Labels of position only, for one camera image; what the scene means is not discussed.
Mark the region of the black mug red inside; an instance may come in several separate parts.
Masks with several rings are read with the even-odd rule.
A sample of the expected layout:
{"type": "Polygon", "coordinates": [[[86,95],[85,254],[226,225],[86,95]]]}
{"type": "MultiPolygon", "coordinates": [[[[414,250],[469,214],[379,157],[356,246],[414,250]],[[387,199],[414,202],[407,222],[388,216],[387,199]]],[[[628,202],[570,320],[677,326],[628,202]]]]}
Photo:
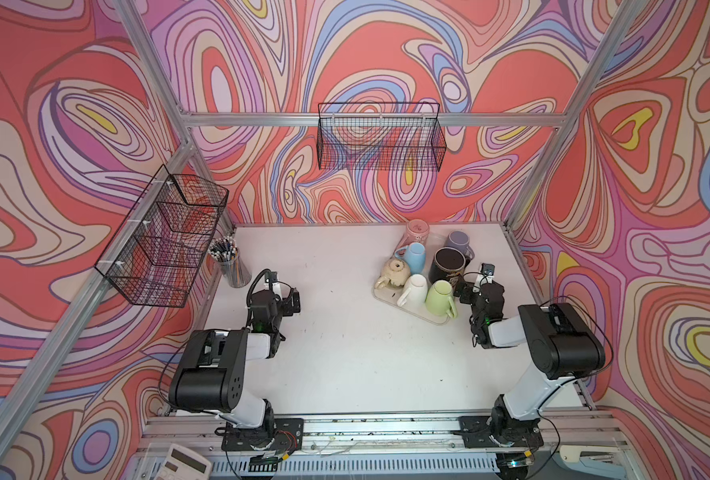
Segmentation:
{"type": "Polygon", "coordinates": [[[463,276],[468,265],[467,257],[454,247],[439,248],[432,260],[428,279],[431,284],[444,280],[452,286],[463,276]]]}

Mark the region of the beige serving tray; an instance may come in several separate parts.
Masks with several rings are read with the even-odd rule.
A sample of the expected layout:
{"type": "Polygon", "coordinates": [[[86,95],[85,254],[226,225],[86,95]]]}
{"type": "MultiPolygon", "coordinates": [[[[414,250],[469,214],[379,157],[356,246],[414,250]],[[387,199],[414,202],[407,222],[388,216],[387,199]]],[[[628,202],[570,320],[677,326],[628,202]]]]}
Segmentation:
{"type": "MultiPolygon", "coordinates": [[[[444,235],[441,235],[440,233],[430,233],[425,244],[425,265],[421,274],[427,281],[429,291],[432,290],[432,283],[429,281],[429,273],[433,264],[434,256],[437,250],[444,246],[444,243],[444,235]]],[[[455,319],[451,308],[449,308],[444,315],[434,315],[426,308],[424,301],[415,304],[406,301],[404,304],[400,305],[399,298],[402,295],[403,288],[403,285],[395,286],[389,281],[386,281],[380,288],[374,286],[372,294],[375,299],[433,325],[443,326],[449,323],[452,319],[455,319]]]]}

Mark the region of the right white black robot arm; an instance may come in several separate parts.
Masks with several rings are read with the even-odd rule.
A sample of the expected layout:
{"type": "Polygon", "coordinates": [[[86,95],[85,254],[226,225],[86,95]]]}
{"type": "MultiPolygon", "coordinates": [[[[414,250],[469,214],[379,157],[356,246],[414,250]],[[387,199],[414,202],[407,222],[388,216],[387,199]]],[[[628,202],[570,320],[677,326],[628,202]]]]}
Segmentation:
{"type": "Polygon", "coordinates": [[[517,384],[497,397],[491,415],[472,435],[483,434],[496,445],[539,443],[542,408],[562,387],[601,371],[606,351],[595,333],[568,303],[526,304],[503,315],[504,292],[495,281],[460,281],[454,295],[471,307],[472,341],[484,349],[528,347],[531,363],[517,384]]]}

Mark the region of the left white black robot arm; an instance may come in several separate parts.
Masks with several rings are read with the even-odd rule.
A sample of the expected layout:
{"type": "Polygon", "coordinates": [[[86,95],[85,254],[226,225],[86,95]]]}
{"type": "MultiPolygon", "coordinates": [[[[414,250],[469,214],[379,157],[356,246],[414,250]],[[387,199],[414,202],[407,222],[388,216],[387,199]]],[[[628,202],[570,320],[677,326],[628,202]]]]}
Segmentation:
{"type": "Polygon", "coordinates": [[[234,330],[197,330],[184,347],[171,379],[168,404],[190,413],[209,413],[227,427],[261,437],[275,434],[271,403],[246,387],[246,364],[275,357],[285,336],[282,320],[301,311],[298,290],[282,297],[272,290],[249,295],[248,325],[234,330]]]}

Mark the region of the light green mug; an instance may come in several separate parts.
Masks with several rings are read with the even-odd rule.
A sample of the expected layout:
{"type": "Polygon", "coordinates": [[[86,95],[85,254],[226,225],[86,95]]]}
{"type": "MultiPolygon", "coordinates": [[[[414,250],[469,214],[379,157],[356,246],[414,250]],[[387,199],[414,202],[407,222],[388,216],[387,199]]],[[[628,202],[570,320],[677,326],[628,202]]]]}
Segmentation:
{"type": "Polygon", "coordinates": [[[428,290],[425,307],[438,317],[456,318],[458,315],[453,286],[446,280],[436,281],[428,290]]]}

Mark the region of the purple mug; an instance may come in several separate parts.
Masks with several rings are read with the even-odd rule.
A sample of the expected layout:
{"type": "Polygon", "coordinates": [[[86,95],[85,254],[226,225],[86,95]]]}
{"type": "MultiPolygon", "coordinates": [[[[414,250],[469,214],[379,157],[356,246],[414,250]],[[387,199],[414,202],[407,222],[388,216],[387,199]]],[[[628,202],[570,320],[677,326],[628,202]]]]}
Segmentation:
{"type": "Polygon", "coordinates": [[[455,230],[449,233],[445,246],[460,251],[467,261],[472,261],[475,258],[475,252],[470,246],[470,237],[463,231],[455,230]]]}

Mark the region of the white mug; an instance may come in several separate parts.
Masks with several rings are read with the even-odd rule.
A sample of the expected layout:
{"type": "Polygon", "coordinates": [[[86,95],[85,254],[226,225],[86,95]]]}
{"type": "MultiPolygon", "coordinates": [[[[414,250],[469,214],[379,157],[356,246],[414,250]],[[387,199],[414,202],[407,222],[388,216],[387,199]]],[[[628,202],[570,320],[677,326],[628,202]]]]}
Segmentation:
{"type": "Polygon", "coordinates": [[[422,274],[411,275],[396,301],[401,308],[418,308],[422,305],[428,293],[428,281],[422,274]]]}

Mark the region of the light blue mug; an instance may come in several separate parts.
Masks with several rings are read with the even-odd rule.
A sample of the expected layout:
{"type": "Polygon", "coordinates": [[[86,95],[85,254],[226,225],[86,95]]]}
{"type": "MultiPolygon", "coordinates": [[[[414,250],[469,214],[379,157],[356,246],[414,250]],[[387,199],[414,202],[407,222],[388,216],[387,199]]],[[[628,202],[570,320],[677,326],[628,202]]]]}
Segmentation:
{"type": "Polygon", "coordinates": [[[394,257],[406,263],[412,275],[421,274],[426,262],[426,249],[421,242],[412,242],[399,247],[394,257]]]}

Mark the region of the pink mug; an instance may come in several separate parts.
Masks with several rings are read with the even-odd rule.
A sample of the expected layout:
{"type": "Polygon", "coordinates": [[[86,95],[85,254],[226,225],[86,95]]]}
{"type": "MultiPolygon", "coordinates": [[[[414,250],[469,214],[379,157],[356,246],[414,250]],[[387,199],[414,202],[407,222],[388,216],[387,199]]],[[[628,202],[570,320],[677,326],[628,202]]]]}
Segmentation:
{"type": "Polygon", "coordinates": [[[403,244],[420,243],[424,245],[430,234],[429,224],[422,219],[412,219],[407,222],[403,236],[403,244]]]}

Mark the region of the metal cup of pens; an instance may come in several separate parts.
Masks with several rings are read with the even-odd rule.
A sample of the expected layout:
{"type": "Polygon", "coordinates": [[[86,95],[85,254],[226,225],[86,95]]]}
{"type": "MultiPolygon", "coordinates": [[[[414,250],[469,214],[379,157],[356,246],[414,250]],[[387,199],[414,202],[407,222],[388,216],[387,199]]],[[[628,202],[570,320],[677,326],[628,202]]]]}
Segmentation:
{"type": "Polygon", "coordinates": [[[251,274],[241,258],[240,250],[233,236],[214,239],[208,253],[220,267],[222,275],[230,287],[242,288],[250,282],[251,274]]]}

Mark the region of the beige teapot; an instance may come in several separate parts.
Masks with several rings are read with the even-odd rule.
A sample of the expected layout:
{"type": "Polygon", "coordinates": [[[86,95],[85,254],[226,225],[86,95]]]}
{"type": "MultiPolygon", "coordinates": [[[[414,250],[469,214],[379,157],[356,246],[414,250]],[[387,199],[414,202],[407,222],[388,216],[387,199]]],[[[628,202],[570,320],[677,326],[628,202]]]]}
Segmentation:
{"type": "Polygon", "coordinates": [[[374,284],[375,289],[403,287],[411,276],[410,267],[405,261],[391,258],[382,267],[380,276],[374,284]]]}

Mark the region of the white calculator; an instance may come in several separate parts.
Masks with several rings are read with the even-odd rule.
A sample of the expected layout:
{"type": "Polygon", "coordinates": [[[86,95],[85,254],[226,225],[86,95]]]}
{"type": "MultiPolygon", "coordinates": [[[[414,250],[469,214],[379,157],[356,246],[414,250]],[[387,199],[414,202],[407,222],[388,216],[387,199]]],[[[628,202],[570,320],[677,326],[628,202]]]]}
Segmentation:
{"type": "Polygon", "coordinates": [[[152,476],[155,480],[208,480],[213,463],[195,451],[171,444],[152,476]]]}

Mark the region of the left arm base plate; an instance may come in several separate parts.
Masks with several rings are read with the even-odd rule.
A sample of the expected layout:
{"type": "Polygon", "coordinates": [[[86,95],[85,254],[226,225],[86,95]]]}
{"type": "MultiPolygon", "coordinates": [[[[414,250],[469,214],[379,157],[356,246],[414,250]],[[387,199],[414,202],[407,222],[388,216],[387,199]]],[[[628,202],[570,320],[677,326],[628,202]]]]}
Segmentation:
{"type": "Polygon", "coordinates": [[[252,429],[236,428],[229,423],[214,433],[222,438],[225,452],[293,453],[302,447],[304,419],[299,417],[266,420],[252,429]]]}

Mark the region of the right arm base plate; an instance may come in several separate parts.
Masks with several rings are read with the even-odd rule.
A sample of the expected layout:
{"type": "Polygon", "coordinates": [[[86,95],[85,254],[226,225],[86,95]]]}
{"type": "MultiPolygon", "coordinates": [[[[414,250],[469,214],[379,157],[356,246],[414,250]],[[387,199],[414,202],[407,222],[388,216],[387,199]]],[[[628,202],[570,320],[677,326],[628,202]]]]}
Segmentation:
{"type": "Polygon", "coordinates": [[[509,417],[462,416],[457,434],[466,448],[526,448],[544,445],[539,420],[516,420],[509,417]]]}

